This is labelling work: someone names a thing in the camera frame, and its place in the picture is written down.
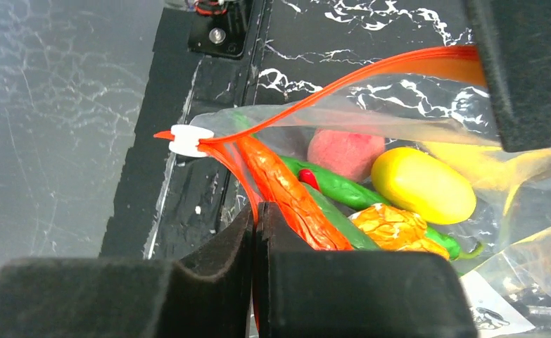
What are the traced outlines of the clear zip top bag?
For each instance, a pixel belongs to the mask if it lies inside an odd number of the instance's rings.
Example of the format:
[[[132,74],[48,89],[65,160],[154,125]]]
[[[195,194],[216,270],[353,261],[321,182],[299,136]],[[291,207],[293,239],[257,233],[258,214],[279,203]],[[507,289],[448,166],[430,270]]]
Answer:
[[[385,151],[423,151],[468,180],[477,198],[470,218],[427,224],[466,251],[484,245],[473,259],[441,256],[457,274],[476,337],[551,337],[551,147],[503,149],[475,47],[401,54],[297,103],[227,108],[156,136],[174,154],[214,158],[233,174],[246,193],[255,237],[259,205],[276,203],[260,193],[236,142],[253,137],[280,158],[310,163],[318,129],[383,137]]]

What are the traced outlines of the yellow mango toy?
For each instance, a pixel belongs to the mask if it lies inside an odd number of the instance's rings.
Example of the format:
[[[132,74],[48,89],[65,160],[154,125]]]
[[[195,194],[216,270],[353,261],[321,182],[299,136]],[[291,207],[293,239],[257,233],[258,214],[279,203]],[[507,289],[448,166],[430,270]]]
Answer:
[[[428,223],[460,223],[476,209],[477,198],[469,181],[420,150],[399,147],[383,152],[372,165],[371,179],[380,195]]]

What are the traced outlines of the orange carrot toy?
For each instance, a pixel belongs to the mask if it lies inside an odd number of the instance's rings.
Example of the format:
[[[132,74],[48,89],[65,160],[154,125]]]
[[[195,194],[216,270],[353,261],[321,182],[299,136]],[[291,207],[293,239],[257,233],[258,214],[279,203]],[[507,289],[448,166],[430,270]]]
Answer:
[[[383,250],[422,251],[450,258],[450,252],[428,236],[427,222],[416,213],[377,203],[348,219]]]

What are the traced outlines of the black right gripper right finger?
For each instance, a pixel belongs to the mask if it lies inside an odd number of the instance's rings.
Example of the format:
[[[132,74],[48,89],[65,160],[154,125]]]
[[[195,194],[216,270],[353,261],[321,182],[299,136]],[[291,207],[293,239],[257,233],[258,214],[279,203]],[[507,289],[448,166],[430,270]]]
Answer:
[[[456,272],[422,252],[317,251],[260,204],[253,302],[261,337],[476,337]]]

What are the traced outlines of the pink peach toy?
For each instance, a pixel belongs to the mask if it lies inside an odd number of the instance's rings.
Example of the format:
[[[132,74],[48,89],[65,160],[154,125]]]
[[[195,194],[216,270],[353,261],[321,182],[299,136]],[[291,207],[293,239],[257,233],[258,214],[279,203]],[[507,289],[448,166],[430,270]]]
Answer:
[[[354,182],[366,180],[375,160],[385,152],[385,139],[370,134],[318,129],[307,160]]]

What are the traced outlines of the green chili pepper toy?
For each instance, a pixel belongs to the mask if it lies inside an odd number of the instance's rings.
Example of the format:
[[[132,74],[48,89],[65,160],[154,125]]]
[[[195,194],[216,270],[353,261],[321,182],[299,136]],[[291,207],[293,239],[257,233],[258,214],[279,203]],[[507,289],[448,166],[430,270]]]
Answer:
[[[325,217],[346,237],[354,249],[383,250],[362,230],[354,226],[348,217],[373,204],[383,203],[392,206],[391,202],[380,194],[318,165],[288,156],[282,156],[281,160],[295,174],[298,181],[304,184]],[[428,236],[450,252],[449,261],[473,259],[484,250],[484,245],[477,242],[471,251],[466,251],[454,237],[430,226]]]

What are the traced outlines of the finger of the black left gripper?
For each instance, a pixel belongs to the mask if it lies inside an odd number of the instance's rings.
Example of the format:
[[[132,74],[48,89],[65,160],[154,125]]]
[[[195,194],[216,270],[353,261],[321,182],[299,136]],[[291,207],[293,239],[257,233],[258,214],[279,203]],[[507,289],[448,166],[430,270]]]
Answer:
[[[502,147],[551,147],[551,1],[471,0],[474,34]]]

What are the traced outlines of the red chili pepper toy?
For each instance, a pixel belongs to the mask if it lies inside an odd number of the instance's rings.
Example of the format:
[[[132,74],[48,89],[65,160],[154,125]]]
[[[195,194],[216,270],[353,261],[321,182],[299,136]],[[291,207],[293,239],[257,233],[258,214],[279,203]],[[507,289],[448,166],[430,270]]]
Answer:
[[[278,205],[289,227],[301,239],[316,250],[353,249],[275,152],[249,136],[236,143],[260,193]]]

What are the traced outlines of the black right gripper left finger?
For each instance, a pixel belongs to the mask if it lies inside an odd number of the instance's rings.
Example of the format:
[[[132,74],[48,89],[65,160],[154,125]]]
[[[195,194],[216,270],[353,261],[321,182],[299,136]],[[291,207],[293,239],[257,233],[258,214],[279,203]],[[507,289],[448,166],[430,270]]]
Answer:
[[[0,337],[246,337],[253,216],[180,260],[17,259],[0,269]]]

